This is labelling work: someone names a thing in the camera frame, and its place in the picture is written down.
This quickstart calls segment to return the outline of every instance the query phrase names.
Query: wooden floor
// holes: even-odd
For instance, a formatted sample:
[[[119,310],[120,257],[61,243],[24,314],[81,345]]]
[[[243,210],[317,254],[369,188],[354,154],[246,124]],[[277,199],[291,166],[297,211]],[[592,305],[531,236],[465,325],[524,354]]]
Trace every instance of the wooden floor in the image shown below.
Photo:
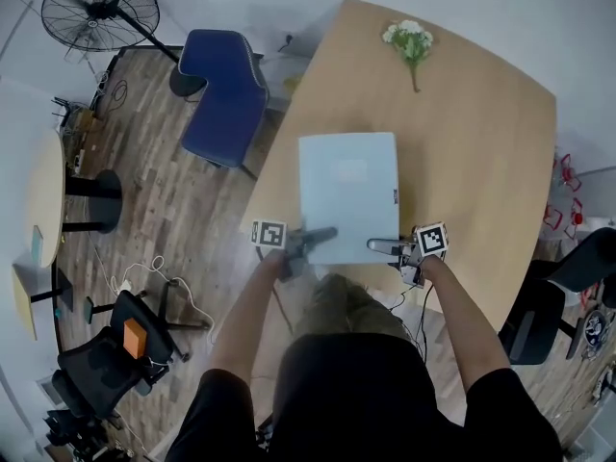
[[[101,133],[88,140],[82,174],[93,176],[103,168],[115,170],[122,182],[124,206],[114,233],[106,236],[93,233],[91,242],[84,233],[65,236],[58,263],[73,283],[75,311],[70,314],[62,309],[60,330],[64,348],[84,343],[108,322],[109,315],[101,314],[94,317],[92,325],[85,324],[82,318],[85,296],[91,296],[96,304],[115,300],[94,246],[107,276],[110,279],[114,276],[118,285],[131,264],[149,265],[154,256],[163,255],[163,273],[168,277],[183,277],[192,287],[196,305],[218,323],[256,265],[254,249],[246,235],[238,232],[254,182],[239,170],[215,168],[181,147],[180,138],[194,104],[169,91],[167,77],[171,66],[158,51],[127,51],[118,61],[108,87],[111,90],[119,80],[126,80],[126,101],[117,109],[118,104],[109,95],[101,102],[99,113],[104,126]],[[246,157],[246,164],[253,172],[259,172],[280,121],[280,114],[268,112],[262,131]],[[67,220],[82,220],[84,210],[82,200],[69,200]],[[156,295],[163,286],[163,279],[141,268],[131,269],[127,278],[134,291],[145,288]],[[308,273],[287,285],[278,285],[292,323],[301,317],[314,282],[315,277]],[[399,297],[382,300],[393,305]],[[413,296],[396,310],[413,332],[420,312]],[[567,309],[569,322],[573,323],[578,313],[576,308]],[[183,291],[170,295],[167,316],[171,321],[201,320]],[[463,423],[464,393],[443,317],[426,311],[425,331],[427,366],[439,407],[450,419]],[[117,407],[147,450],[152,450],[182,420],[207,364],[211,343],[205,333],[174,332],[174,337],[182,349],[190,351],[192,359],[186,364],[176,362],[171,373],[149,396],[142,398],[130,392]],[[251,384],[257,423],[270,413],[278,364],[290,340],[280,311],[272,301]],[[576,438],[593,414],[590,392],[611,358],[615,344],[611,337],[601,357],[594,362],[582,362],[579,354],[565,361],[567,340],[559,334],[544,365],[517,368],[529,393],[565,446]],[[130,439],[133,449],[141,451],[141,442],[132,436]]]

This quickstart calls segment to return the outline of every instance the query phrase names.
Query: blue chair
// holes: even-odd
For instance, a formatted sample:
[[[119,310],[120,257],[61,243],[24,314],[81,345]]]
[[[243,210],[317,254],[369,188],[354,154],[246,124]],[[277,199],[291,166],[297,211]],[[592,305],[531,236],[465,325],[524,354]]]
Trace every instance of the blue chair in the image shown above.
[[[218,166],[244,167],[268,104],[268,88],[248,41],[234,31],[191,31],[179,70],[207,80],[182,146]]]

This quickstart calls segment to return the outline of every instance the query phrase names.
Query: table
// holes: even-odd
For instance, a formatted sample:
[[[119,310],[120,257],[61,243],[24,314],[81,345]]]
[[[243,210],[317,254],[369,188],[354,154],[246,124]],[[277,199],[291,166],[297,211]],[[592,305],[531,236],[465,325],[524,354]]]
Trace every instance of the table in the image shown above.
[[[380,36],[408,15],[345,0],[271,147],[241,228],[255,218],[299,227],[297,138],[394,132],[400,234],[444,221],[447,262],[495,328],[520,289],[551,180],[554,96],[505,60],[418,20],[435,37],[413,92],[410,72]],[[336,271],[386,295],[408,289],[395,269]],[[414,293],[423,301],[425,290]],[[427,306],[440,310],[435,293]]]
[[[35,329],[35,321],[32,315],[32,305],[44,299],[49,299],[53,296],[60,296],[66,303],[70,311],[73,309],[73,287],[70,281],[66,278],[61,270],[58,269],[58,284],[57,288],[46,293],[30,296],[26,291],[23,281],[19,277],[19,272],[15,264],[11,266],[11,280],[13,282],[13,297],[17,314],[21,319],[24,327],[34,340],[37,339],[37,331]]]
[[[64,196],[89,198],[88,222],[64,222]],[[55,260],[63,232],[113,231],[122,210],[121,184],[111,170],[103,170],[94,180],[65,176],[64,149],[56,132],[45,135],[30,175],[26,211],[26,242],[32,251],[35,226],[42,235],[40,266]]]

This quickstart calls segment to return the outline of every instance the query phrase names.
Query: fan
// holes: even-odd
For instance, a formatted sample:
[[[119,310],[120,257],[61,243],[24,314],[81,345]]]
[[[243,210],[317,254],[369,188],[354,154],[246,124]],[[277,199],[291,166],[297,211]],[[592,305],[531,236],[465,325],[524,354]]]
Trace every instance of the fan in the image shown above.
[[[169,86],[179,96],[206,84],[180,73],[177,56],[154,38],[160,21],[156,0],[43,0],[40,16],[52,38],[83,51],[114,51],[149,40],[176,63]]]

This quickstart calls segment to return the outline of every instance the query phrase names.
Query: orange box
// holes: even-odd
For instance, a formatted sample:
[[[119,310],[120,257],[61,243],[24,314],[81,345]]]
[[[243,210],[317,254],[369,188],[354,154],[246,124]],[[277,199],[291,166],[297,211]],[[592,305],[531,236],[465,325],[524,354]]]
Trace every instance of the orange box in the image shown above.
[[[147,332],[135,319],[124,322],[124,348],[135,359],[139,359],[145,353],[145,338]]]

